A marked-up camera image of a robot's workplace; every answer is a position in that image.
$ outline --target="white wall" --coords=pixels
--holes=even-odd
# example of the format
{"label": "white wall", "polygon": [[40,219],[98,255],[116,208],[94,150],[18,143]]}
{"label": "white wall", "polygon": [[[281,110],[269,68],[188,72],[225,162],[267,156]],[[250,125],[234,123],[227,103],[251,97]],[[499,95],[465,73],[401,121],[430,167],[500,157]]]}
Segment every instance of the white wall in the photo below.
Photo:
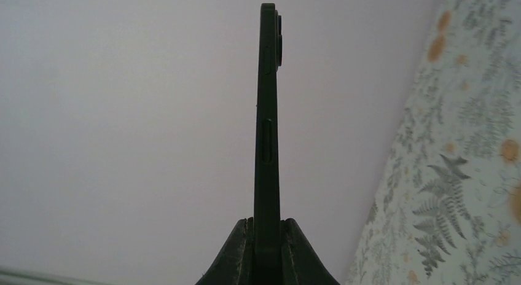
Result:
{"label": "white wall", "polygon": [[0,265],[201,277],[253,215],[262,2],[282,216],[343,281],[440,0],[0,0]]}

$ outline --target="orange dot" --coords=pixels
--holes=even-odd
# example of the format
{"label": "orange dot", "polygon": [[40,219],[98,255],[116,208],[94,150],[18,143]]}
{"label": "orange dot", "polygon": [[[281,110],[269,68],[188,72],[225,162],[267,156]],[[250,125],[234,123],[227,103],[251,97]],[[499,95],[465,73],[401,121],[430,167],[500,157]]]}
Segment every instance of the orange dot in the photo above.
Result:
{"label": "orange dot", "polygon": [[443,32],[443,31],[445,31],[445,29],[447,29],[451,17],[452,17],[451,11],[446,10],[445,12],[443,12],[440,19],[438,20],[437,27],[438,27],[439,32]]}
{"label": "orange dot", "polygon": [[510,232],[508,230],[501,231],[499,236],[496,237],[495,242],[499,247],[508,246],[508,244],[510,244]]}
{"label": "orange dot", "polygon": [[456,63],[458,63],[459,65],[467,65],[468,62],[469,57],[467,57],[466,55],[459,55],[456,59]]}
{"label": "orange dot", "polygon": [[501,145],[501,156],[504,163],[515,163],[519,156],[519,144],[513,139],[507,139]]}
{"label": "orange dot", "polygon": [[454,153],[454,148],[456,148],[456,145],[453,142],[448,142],[444,146],[445,151],[449,153]]}
{"label": "orange dot", "polygon": [[418,276],[416,275],[416,273],[414,271],[409,271],[409,275],[408,275],[408,279],[409,281],[411,282],[418,282]]}
{"label": "orange dot", "polygon": [[521,225],[521,185],[515,188],[514,194],[510,197],[510,209],[514,218]]}
{"label": "orange dot", "polygon": [[431,44],[429,48],[429,52],[427,53],[427,58],[430,62],[435,62],[439,59],[441,54],[443,53],[443,49],[445,48],[445,36],[442,34],[439,35]]}

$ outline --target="smartphone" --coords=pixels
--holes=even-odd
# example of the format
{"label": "smartphone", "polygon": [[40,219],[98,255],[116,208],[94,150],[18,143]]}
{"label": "smartphone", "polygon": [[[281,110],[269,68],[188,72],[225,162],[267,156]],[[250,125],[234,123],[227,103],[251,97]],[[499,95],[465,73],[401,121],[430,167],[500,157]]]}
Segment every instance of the smartphone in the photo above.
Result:
{"label": "smartphone", "polygon": [[254,262],[262,275],[276,274],[270,270],[281,267],[276,82],[282,64],[281,23],[275,4],[261,5],[253,226]]}

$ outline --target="floral fabric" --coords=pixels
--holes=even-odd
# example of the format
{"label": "floral fabric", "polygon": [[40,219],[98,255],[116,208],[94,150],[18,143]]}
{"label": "floral fabric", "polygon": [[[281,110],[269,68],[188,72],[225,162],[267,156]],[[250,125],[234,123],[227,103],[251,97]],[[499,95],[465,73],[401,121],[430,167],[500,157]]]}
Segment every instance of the floral fabric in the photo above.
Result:
{"label": "floral fabric", "polygon": [[521,284],[521,0],[444,0],[346,284]]}

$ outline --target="wall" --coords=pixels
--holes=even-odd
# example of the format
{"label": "wall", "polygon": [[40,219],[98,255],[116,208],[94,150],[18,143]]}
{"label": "wall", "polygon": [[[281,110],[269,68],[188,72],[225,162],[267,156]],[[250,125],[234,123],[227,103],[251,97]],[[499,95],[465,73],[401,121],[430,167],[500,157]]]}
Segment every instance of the wall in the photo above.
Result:
{"label": "wall", "polygon": [[198,280],[253,214],[262,2],[282,216],[344,279],[440,0],[0,0],[0,265]]}

